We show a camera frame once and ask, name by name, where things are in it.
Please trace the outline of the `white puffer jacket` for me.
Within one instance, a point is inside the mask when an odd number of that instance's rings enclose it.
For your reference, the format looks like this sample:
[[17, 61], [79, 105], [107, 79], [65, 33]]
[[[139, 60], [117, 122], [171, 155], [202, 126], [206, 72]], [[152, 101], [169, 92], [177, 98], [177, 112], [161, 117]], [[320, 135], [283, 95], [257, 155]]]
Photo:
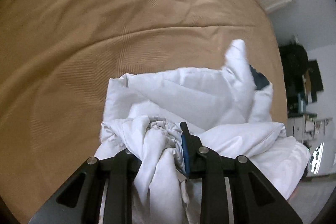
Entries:
[[134, 223], [198, 223], [201, 181], [180, 180], [181, 122], [219, 155], [244, 155], [284, 198], [309, 162], [308, 149], [272, 121], [273, 87], [257, 88], [245, 43], [234, 40], [221, 69], [178, 68], [110, 79], [99, 159], [127, 149], [142, 164], [134, 180]]

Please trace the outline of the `dark clothes on rack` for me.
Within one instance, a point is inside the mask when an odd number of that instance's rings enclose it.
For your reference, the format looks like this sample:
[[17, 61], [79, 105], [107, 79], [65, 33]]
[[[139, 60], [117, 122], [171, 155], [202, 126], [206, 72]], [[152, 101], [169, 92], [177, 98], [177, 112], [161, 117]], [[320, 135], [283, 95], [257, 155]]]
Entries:
[[306, 49], [291, 42], [279, 47], [284, 72], [287, 109], [289, 115], [306, 112], [309, 104], [318, 101], [323, 82], [317, 60], [310, 60]]

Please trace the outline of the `white drawer cabinet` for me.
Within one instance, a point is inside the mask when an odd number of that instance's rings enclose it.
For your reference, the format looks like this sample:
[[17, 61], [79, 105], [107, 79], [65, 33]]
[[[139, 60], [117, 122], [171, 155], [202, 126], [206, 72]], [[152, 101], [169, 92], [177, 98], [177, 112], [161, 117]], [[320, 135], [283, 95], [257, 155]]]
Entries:
[[313, 113], [289, 114], [285, 129], [287, 136], [308, 147], [335, 138], [333, 118], [318, 118]]

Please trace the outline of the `tan bedspread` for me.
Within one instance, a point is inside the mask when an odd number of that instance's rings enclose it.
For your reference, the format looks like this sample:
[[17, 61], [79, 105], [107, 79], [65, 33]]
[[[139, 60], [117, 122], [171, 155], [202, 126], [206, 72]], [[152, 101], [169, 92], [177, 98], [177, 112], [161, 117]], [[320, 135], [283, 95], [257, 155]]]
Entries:
[[125, 73], [218, 69], [230, 42], [286, 96], [257, 0], [1, 0], [1, 197], [27, 223], [98, 148], [107, 84]]

